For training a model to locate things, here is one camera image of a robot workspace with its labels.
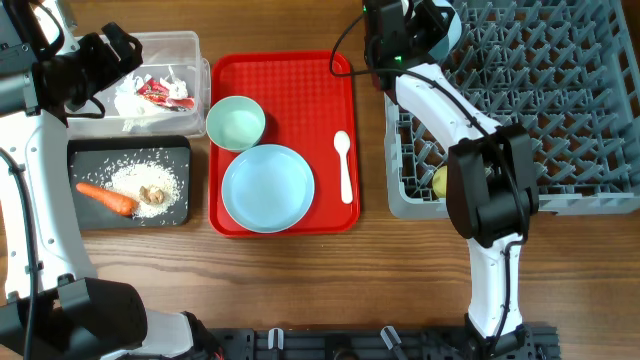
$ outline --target yellow object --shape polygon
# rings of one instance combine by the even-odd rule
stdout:
[[[439,198],[447,197],[447,167],[443,166],[433,176],[433,192]]]

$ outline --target white spoon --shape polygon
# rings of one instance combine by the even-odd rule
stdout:
[[[351,189],[351,177],[349,176],[349,165],[347,164],[347,154],[351,147],[351,139],[344,131],[338,131],[333,139],[333,146],[340,155],[340,193],[342,202],[351,204],[353,202],[353,190]]]

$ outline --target black cutting board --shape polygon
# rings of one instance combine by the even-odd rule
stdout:
[[[153,160],[173,169],[180,196],[166,213],[144,219],[120,216],[76,190],[79,182],[100,186],[110,181],[112,174],[131,163],[130,159]],[[71,193],[81,230],[177,226],[188,220],[191,146],[183,136],[70,141],[68,166]]]

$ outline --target bowl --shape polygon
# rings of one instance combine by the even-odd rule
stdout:
[[[231,218],[262,234],[297,224],[309,211],[314,194],[309,164],[280,145],[261,145],[243,152],[222,179],[222,201]]]
[[[207,134],[214,144],[232,152],[243,152],[260,142],[266,117],[260,105],[244,96],[218,101],[207,115]]]

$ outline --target gray dish rack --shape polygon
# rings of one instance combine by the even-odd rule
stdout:
[[[640,73],[619,0],[454,1],[463,23],[441,62],[479,110],[532,137],[540,210],[624,214],[640,208]],[[391,212],[448,217],[431,188],[442,147],[386,102]]]

